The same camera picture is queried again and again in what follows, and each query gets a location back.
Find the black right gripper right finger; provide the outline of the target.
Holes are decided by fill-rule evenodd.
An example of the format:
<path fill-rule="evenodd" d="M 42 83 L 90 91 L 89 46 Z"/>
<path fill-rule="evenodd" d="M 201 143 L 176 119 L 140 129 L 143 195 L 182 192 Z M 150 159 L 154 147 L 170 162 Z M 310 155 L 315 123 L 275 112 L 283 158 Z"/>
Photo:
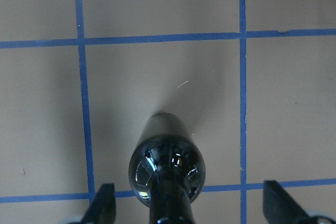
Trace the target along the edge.
<path fill-rule="evenodd" d="M 264 181 L 263 214 L 270 224 L 315 223 L 276 180 Z"/>

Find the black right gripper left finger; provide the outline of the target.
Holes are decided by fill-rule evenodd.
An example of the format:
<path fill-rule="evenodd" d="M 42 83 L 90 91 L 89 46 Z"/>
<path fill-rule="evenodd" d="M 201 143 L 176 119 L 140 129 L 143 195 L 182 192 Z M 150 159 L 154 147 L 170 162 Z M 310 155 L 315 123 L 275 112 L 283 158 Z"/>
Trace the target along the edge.
<path fill-rule="evenodd" d="M 80 223 L 113 224 L 116 219 L 115 203 L 114 184 L 101 185 Z"/>

